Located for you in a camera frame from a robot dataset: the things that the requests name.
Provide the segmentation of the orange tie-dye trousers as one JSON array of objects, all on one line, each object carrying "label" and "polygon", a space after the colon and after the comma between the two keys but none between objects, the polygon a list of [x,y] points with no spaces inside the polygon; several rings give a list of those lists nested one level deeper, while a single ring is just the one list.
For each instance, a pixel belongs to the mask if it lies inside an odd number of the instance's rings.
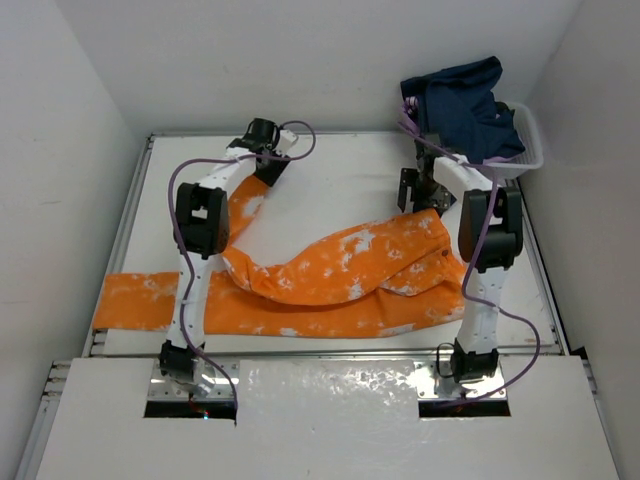
[{"label": "orange tie-dye trousers", "polygon": [[464,313],[465,267],[432,209],[333,233],[280,265],[235,246],[223,259],[209,282],[208,335],[382,338]]}]

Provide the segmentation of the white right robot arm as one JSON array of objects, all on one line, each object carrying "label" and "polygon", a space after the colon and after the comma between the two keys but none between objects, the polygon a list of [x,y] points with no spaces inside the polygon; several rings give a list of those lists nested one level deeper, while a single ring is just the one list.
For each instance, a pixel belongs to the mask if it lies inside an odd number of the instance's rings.
[{"label": "white right robot arm", "polygon": [[417,167],[403,169],[398,206],[416,200],[438,214],[453,199],[461,206],[458,252],[467,264],[464,314],[450,357],[457,383],[491,377],[498,368],[497,323],[506,277],[523,250],[522,200],[500,185],[490,165],[476,165],[425,139],[415,141]]}]

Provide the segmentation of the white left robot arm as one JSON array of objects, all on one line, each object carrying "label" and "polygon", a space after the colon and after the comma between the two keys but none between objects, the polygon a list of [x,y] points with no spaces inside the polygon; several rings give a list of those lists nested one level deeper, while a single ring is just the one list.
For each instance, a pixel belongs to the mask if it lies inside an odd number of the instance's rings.
[{"label": "white left robot arm", "polygon": [[220,159],[193,159],[171,174],[167,202],[180,255],[179,280],[170,326],[159,355],[164,376],[195,384],[205,359],[204,316],[209,281],[231,236],[229,200],[246,179],[272,186],[298,142],[288,123],[256,118],[233,139]]}]

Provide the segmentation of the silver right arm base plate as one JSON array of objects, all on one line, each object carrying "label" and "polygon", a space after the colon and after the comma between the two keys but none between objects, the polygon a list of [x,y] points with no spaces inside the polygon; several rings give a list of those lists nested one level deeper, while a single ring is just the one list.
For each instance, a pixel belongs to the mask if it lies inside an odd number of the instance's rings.
[{"label": "silver right arm base plate", "polygon": [[484,375],[476,380],[456,382],[444,378],[450,371],[448,360],[440,362],[441,374],[436,370],[434,357],[414,363],[413,385],[418,399],[427,402],[480,399],[481,401],[502,401],[507,399],[505,378],[501,365],[493,375]]}]

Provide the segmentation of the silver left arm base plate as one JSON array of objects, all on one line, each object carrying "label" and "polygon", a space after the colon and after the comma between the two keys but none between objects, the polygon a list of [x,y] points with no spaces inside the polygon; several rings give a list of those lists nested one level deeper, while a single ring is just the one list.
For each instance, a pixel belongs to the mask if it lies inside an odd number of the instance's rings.
[{"label": "silver left arm base plate", "polygon": [[147,399],[149,401],[232,401],[231,385],[239,384],[238,362],[225,362],[221,365],[226,378],[215,367],[198,362],[193,379],[175,379],[170,374],[163,375],[159,362],[155,361],[151,370]]}]

